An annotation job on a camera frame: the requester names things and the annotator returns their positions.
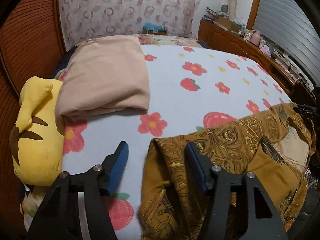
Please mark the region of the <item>brown gold patterned garment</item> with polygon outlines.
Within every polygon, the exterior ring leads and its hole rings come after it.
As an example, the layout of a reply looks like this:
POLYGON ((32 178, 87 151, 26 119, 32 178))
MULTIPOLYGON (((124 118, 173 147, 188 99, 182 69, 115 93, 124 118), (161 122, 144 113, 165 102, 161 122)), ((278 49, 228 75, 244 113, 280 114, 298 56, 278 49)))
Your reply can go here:
POLYGON ((186 165, 189 142, 228 173, 255 173, 285 229, 291 227, 306 198, 305 171, 316 150, 316 132, 313 121, 298 114, 294 103, 281 103, 213 128, 152 139, 142 180, 142 239, 199 235, 207 199, 186 165))

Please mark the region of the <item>brown wooden louvered wardrobe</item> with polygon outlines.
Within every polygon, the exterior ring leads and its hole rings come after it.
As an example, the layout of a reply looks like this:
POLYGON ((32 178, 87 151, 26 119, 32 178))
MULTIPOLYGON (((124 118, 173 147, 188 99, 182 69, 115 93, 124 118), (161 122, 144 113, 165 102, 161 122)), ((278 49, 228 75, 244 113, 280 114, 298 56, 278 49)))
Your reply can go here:
POLYGON ((1 0, 1 232, 11 236, 25 234, 23 186, 9 148, 19 94, 30 77, 49 77, 65 54, 59 0, 1 0))

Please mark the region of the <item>blue fluffy item on box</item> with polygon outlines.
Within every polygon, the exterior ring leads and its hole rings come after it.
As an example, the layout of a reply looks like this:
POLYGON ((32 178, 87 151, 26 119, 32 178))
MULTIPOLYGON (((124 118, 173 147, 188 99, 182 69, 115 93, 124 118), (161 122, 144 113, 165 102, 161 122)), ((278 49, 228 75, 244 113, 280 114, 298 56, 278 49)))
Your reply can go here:
POLYGON ((142 34, 147 35, 167 35, 167 29, 164 26, 145 22, 143 25, 142 34))

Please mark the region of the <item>circle patterned lace curtain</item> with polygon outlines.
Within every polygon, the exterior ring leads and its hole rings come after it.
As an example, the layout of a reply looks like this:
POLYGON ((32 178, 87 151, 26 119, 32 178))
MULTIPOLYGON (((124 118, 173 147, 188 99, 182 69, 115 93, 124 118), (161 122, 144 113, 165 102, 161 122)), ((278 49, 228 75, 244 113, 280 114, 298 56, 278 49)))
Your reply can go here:
POLYGON ((144 24, 163 27, 169 35, 191 37, 200 0, 59 0, 67 49, 81 41, 140 34, 144 24))

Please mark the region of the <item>floral rose bedspread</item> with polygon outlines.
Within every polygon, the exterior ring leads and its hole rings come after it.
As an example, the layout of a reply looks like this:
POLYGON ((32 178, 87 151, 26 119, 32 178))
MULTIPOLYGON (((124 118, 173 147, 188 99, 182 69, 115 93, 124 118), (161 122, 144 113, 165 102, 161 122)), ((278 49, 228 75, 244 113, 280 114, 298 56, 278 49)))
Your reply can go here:
POLYGON ((81 41, 75 45, 90 46, 92 48, 103 48, 103 49, 116 49, 116 50, 141 50, 141 46, 149 45, 169 45, 169 46, 182 46, 191 48, 201 48, 197 40, 192 38, 185 38, 179 36, 168 36, 168 35, 148 35, 148 34, 136 34, 136 35, 113 35, 92 38, 89 40, 81 41))

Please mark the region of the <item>yellow plush toy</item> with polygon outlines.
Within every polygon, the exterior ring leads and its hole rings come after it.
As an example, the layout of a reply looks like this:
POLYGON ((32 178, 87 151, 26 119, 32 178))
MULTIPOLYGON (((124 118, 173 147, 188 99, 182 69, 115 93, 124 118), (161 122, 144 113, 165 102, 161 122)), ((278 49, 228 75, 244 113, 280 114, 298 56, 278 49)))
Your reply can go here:
POLYGON ((9 146, 14 172, 25 184, 50 186, 61 172, 64 128, 55 119, 61 86, 59 80, 33 76, 21 89, 9 146))

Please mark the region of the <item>white strawberry flower blanket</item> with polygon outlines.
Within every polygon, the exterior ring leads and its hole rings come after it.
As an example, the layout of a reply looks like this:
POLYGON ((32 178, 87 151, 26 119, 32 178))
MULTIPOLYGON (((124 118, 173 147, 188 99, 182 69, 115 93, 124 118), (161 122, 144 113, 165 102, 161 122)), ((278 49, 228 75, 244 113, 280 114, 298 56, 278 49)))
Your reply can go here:
POLYGON ((153 138, 193 133, 290 101, 255 61, 221 51, 143 45, 149 74, 147 112, 126 109, 66 125, 62 168, 70 174, 103 162, 121 141, 129 158, 107 206, 118 239, 140 239, 143 167, 153 138))

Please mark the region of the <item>grey window blind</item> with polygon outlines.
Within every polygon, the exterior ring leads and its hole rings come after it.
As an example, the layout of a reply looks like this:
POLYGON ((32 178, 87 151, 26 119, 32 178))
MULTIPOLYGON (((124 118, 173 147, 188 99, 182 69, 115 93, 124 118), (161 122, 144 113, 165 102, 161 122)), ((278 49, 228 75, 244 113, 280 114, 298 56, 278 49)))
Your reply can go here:
POLYGON ((319 85, 319 36, 294 0, 260 0, 254 28, 288 52, 319 85))

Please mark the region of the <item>stack of folded papers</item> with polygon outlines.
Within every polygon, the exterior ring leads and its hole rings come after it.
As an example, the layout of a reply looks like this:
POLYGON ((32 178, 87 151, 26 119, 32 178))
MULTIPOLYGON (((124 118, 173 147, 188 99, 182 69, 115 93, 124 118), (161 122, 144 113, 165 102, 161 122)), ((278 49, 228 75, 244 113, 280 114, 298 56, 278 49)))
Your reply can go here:
POLYGON ((203 15, 202 19, 208 22, 215 22, 218 21, 219 18, 229 19, 229 15, 226 12, 222 11, 215 11, 206 7, 205 14, 203 15))

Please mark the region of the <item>folded beige cloth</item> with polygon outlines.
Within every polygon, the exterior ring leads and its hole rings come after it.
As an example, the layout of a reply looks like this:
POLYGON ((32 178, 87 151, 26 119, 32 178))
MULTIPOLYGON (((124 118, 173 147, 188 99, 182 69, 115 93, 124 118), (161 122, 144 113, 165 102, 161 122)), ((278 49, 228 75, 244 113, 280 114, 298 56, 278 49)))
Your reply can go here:
POLYGON ((78 45, 55 106, 57 128, 71 116, 94 116, 126 108, 147 111, 149 75, 139 38, 101 37, 78 45))

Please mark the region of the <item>pink jug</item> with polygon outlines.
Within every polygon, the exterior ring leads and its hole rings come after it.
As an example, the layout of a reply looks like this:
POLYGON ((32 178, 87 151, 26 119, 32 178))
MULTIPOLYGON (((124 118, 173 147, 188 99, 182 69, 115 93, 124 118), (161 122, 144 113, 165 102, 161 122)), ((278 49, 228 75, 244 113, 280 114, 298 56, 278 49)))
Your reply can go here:
POLYGON ((252 30, 250 42, 255 46, 259 46, 261 40, 261 32, 258 30, 252 30))

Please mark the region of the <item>cardboard box on cabinet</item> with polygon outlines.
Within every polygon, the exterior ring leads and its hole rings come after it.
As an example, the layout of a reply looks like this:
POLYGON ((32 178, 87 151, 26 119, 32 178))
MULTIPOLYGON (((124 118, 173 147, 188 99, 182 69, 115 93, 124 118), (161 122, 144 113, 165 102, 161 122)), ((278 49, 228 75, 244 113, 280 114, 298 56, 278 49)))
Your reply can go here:
POLYGON ((226 28, 229 31, 233 31, 238 33, 241 30, 241 27, 239 25, 237 25, 236 23, 230 21, 229 19, 226 19, 224 17, 220 17, 217 19, 216 21, 217 24, 219 24, 220 26, 226 28))

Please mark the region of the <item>brown wooden sideboard cabinet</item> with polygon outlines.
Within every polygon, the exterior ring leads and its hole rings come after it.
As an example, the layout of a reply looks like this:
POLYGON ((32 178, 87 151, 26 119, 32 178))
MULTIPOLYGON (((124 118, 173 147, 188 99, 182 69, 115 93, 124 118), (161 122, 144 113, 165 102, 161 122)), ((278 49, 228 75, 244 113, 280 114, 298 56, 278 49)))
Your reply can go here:
POLYGON ((280 64, 263 54, 252 43, 205 20, 200 22, 197 39, 212 49, 252 59, 279 83, 292 101, 298 104, 316 105, 315 99, 300 81, 295 81, 280 64))

